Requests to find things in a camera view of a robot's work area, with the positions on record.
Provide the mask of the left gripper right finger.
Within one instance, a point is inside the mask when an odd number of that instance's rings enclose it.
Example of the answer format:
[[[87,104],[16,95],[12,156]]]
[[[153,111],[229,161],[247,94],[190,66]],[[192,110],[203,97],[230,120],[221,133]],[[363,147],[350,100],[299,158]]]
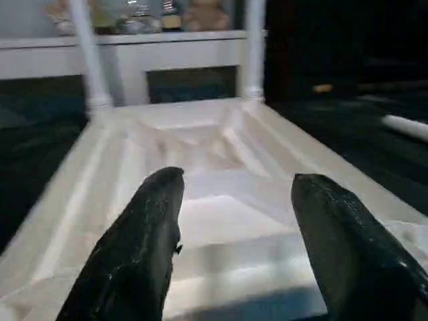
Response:
[[[331,320],[427,319],[427,272],[353,192],[297,174],[291,200]]]

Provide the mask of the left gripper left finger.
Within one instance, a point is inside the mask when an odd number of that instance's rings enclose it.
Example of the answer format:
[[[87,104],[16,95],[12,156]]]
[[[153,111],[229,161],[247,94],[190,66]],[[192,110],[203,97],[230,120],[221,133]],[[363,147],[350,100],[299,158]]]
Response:
[[[58,320],[161,320],[180,253],[184,170],[162,168],[143,181],[97,241]]]

